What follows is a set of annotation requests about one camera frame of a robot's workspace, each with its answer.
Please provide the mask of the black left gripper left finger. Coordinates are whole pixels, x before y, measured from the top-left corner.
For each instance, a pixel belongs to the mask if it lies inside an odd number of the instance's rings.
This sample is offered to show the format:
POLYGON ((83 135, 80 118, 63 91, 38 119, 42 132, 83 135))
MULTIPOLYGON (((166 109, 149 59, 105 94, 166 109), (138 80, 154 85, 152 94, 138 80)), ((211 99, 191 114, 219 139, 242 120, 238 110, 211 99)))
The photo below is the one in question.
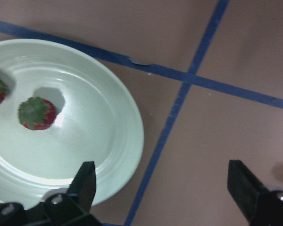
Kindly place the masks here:
POLYGON ((96 170, 93 161, 85 161, 66 192, 81 206, 85 212, 89 212, 96 194, 96 170))

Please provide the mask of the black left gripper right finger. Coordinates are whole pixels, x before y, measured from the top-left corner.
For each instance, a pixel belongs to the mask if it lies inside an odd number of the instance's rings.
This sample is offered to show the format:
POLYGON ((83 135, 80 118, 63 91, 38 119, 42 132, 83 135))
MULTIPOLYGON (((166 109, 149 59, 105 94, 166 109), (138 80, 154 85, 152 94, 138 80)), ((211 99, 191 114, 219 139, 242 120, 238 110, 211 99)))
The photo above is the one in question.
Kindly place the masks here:
POLYGON ((257 215, 259 199, 269 193, 240 160, 230 160, 228 163, 227 190, 249 223, 257 215))

